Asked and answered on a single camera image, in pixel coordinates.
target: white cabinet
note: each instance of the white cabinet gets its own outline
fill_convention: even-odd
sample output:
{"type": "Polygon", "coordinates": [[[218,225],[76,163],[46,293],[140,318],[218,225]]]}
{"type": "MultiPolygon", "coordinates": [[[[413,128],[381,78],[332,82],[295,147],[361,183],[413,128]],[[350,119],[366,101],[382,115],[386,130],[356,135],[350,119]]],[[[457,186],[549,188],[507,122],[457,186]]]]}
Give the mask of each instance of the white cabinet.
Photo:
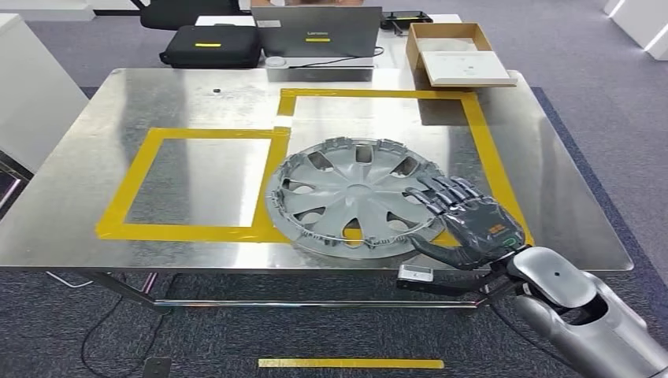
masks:
{"type": "Polygon", "coordinates": [[[667,0],[610,0],[603,10],[652,57],[668,60],[667,0]]]}
{"type": "Polygon", "coordinates": [[[0,150],[36,172],[88,100],[17,14],[0,13],[0,150]]]}

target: cardboard box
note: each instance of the cardboard box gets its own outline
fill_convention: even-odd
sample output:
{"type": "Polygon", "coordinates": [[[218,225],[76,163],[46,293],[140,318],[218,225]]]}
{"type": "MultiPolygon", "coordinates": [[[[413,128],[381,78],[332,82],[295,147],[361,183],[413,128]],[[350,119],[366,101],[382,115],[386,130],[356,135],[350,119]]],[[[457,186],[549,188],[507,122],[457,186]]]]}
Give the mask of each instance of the cardboard box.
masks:
{"type": "Polygon", "coordinates": [[[517,83],[475,23],[411,24],[406,55],[416,81],[428,81],[431,87],[513,87],[517,83]]]}

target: black chair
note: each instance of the black chair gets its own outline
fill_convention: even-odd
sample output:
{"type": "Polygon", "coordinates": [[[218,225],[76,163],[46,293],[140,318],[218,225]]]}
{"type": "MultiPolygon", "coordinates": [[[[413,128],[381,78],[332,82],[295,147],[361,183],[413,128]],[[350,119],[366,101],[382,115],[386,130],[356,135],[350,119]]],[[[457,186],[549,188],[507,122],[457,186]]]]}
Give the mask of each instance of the black chair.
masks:
{"type": "Polygon", "coordinates": [[[142,26],[150,29],[178,30],[194,25],[199,16],[237,16],[238,0],[152,0],[145,6],[140,0],[131,0],[141,11],[142,26]]]}

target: stainless steel table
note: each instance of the stainless steel table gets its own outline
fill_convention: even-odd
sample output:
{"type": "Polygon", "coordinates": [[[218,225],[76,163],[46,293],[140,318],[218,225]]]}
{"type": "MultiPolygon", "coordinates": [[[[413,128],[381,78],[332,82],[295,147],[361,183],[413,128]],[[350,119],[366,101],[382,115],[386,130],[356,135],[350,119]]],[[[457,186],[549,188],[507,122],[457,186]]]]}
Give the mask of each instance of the stainless steel table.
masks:
{"type": "MultiPolygon", "coordinates": [[[[511,74],[518,78],[517,87],[480,89],[477,97],[536,244],[557,250],[580,269],[631,269],[629,255],[529,86],[519,72],[511,74]]],[[[413,90],[414,82],[410,72],[399,69],[374,70],[373,80],[367,83],[270,83],[262,69],[118,69],[0,223],[0,269],[77,271],[159,307],[176,302],[153,300],[99,272],[318,273],[397,269],[405,260],[452,270],[410,254],[352,261],[298,251],[287,243],[99,238],[95,225],[150,128],[288,126],[288,153],[342,135],[393,139],[436,162],[446,173],[467,177],[483,191],[490,190],[458,101],[315,96],[300,98],[294,116],[286,117],[276,114],[281,88],[413,90]]],[[[268,149],[266,139],[166,139],[125,222],[250,226],[268,149]]],[[[176,304],[234,305],[205,302],[176,304]]],[[[434,306],[449,306],[437,303],[434,306]]]]}

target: cable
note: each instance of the cable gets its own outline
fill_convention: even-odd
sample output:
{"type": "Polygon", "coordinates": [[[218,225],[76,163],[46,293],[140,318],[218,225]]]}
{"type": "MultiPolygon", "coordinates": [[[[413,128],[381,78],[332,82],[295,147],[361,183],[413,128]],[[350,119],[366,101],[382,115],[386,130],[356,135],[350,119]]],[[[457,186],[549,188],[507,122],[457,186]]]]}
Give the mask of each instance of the cable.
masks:
{"type": "MultiPolygon", "coordinates": [[[[376,46],[376,49],[374,50],[380,50],[377,53],[374,53],[372,57],[377,57],[379,55],[382,55],[385,52],[385,48],[382,46],[376,46]]],[[[318,63],[309,63],[308,65],[292,65],[290,66],[291,69],[305,69],[307,67],[317,67],[319,65],[330,65],[332,63],[338,63],[340,61],[352,61],[353,59],[362,59],[363,57],[342,57],[341,59],[336,59],[335,61],[321,61],[318,63]]],[[[372,67],[370,65],[347,65],[344,66],[343,68],[368,68],[372,67]]]]}
{"type": "MultiPolygon", "coordinates": [[[[176,282],[176,278],[177,278],[179,275],[180,275],[180,273],[175,274],[175,275],[172,277],[172,280],[169,281],[169,285],[167,286],[167,292],[165,292],[165,297],[169,294],[169,291],[172,289],[172,286],[173,286],[174,283],[176,282]]],[[[125,281],[126,281],[126,276],[125,276],[124,273],[121,273],[121,277],[122,277],[122,281],[125,282],[125,281]]],[[[107,313],[105,313],[104,316],[102,316],[102,317],[100,318],[100,320],[97,321],[97,323],[95,323],[95,325],[94,325],[93,327],[91,327],[91,329],[88,330],[88,332],[86,332],[86,335],[83,337],[83,342],[81,343],[81,348],[79,349],[79,359],[81,360],[81,363],[83,364],[83,366],[84,366],[84,367],[86,368],[86,370],[88,370],[91,374],[93,374],[94,376],[97,376],[97,377],[99,377],[99,378],[111,378],[111,377],[110,377],[110,376],[106,376],[106,375],[104,375],[103,373],[101,373],[101,372],[99,372],[99,371],[93,369],[93,368],[88,364],[88,361],[86,361],[86,353],[85,353],[85,352],[86,352],[86,343],[87,343],[88,339],[90,339],[90,337],[91,337],[91,335],[93,334],[93,332],[95,332],[95,330],[97,330],[102,324],[104,324],[105,321],[107,321],[107,319],[109,319],[109,318],[113,315],[113,313],[116,312],[116,309],[117,309],[118,306],[121,304],[121,302],[123,302],[123,299],[124,299],[123,296],[119,297],[119,299],[116,300],[116,302],[113,304],[113,306],[111,306],[111,309],[110,309],[109,311],[107,311],[107,313]]],[[[169,314],[167,313],[167,314],[160,315],[159,320],[158,320],[158,324],[155,326],[155,328],[154,328],[154,330],[153,330],[153,335],[150,337],[150,340],[149,340],[149,343],[148,343],[148,347],[146,348],[146,350],[145,350],[144,353],[142,354],[141,358],[139,358],[139,363],[135,364],[135,365],[134,365],[130,370],[128,370],[125,374],[120,375],[120,376],[118,376],[117,378],[127,378],[127,377],[129,377],[131,374],[133,374],[134,372],[136,372],[137,369],[139,369],[139,368],[142,366],[142,363],[144,362],[144,360],[147,359],[148,354],[150,353],[150,350],[153,349],[153,345],[155,344],[155,340],[158,338],[158,331],[160,331],[160,328],[162,327],[162,324],[163,324],[163,322],[165,321],[165,317],[166,317],[167,315],[169,315],[169,314]]]]}
{"type": "Polygon", "coordinates": [[[75,285],[74,283],[70,283],[70,282],[64,280],[62,277],[53,274],[52,272],[46,272],[46,274],[48,274],[48,275],[51,276],[52,278],[54,278],[54,279],[60,281],[61,284],[64,284],[64,285],[67,286],[67,287],[71,287],[72,289],[78,289],[79,287],[88,286],[88,285],[90,285],[90,284],[93,283],[93,281],[88,281],[88,282],[84,282],[84,283],[82,283],[82,284],[80,283],[80,284],[78,284],[78,285],[75,285]]]}
{"type": "Polygon", "coordinates": [[[540,350],[541,352],[545,353],[547,356],[549,356],[550,358],[554,359],[555,361],[557,361],[557,362],[561,362],[561,363],[564,364],[564,366],[566,366],[567,368],[573,370],[574,372],[577,372],[577,370],[575,370],[575,368],[574,368],[570,363],[568,363],[568,361],[566,361],[566,360],[564,360],[563,358],[559,357],[557,354],[552,353],[551,351],[545,349],[543,346],[538,345],[538,343],[536,343],[535,341],[531,340],[527,335],[525,335],[524,333],[522,333],[517,327],[515,327],[514,324],[512,324],[512,323],[510,322],[510,320],[508,320],[507,317],[505,317],[503,314],[501,314],[501,312],[499,311],[499,309],[496,307],[496,305],[495,305],[494,303],[491,303],[491,304],[490,304],[490,307],[492,308],[492,311],[496,314],[496,316],[497,316],[497,317],[498,317],[498,318],[499,318],[499,319],[500,319],[506,326],[508,326],[508,328],[510,328],[511,331],[517,333],[518,336],[522,337],[527,343],[533,345],[536,349],[538,349],[538,350],[540,350]]]}

